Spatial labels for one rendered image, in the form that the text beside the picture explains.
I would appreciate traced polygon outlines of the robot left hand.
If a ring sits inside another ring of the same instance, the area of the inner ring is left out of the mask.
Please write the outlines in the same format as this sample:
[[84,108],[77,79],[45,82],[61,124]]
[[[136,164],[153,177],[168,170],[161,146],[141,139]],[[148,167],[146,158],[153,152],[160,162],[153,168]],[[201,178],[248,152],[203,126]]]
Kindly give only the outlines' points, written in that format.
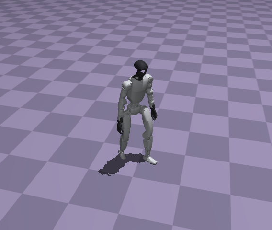
[[157,118],[157,112],[155,110],[155,105],[153,104],[152,108],[150,108],[150,109],[151,109],[151,117],[152,117],[152,119],[156,120],[156,118]]

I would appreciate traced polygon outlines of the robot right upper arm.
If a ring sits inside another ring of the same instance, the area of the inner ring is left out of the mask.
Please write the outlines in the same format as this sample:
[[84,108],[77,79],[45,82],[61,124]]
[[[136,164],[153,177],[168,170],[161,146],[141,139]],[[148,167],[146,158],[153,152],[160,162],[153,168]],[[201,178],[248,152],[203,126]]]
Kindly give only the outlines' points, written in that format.
[[122,83],[122,89],[121,89],[121,93],[120,93],[120,98],[119,100],[123,101],[123,105],[127,104],[127,100],[125,99],[125,97],[127,96],[128,90],[130,90],[132,87],[132,82],[130,80],[124,81]]

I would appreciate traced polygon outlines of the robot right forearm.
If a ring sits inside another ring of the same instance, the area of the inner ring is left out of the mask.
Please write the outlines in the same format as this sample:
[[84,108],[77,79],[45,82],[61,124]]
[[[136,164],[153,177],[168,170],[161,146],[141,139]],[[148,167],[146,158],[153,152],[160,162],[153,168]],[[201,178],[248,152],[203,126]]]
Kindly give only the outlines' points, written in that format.
[[124,118],[124,108],[125,106],[123,105],[123,101],[122,100],[119,100],[118,102],[118,117],[117,119],[120,121],[120,118]]

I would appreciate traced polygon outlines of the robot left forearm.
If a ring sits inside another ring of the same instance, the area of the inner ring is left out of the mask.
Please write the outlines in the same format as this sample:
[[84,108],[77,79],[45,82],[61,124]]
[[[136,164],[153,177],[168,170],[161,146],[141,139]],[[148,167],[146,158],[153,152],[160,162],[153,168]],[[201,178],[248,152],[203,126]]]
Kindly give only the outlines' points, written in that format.
[[152,108],[152,105],[154,104],[153,94],[147,95],[147,97],[148,97],[149,107]]

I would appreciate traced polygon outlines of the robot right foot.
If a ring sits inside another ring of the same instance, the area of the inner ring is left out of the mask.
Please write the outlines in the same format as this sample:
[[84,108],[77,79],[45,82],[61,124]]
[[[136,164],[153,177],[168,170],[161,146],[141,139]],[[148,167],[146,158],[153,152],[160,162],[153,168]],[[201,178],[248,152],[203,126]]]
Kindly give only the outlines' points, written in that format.
[[126,159],[125,154],[123,152],[120,153],[120,149],[119,149],[118,153],[119,153],[121,159]]

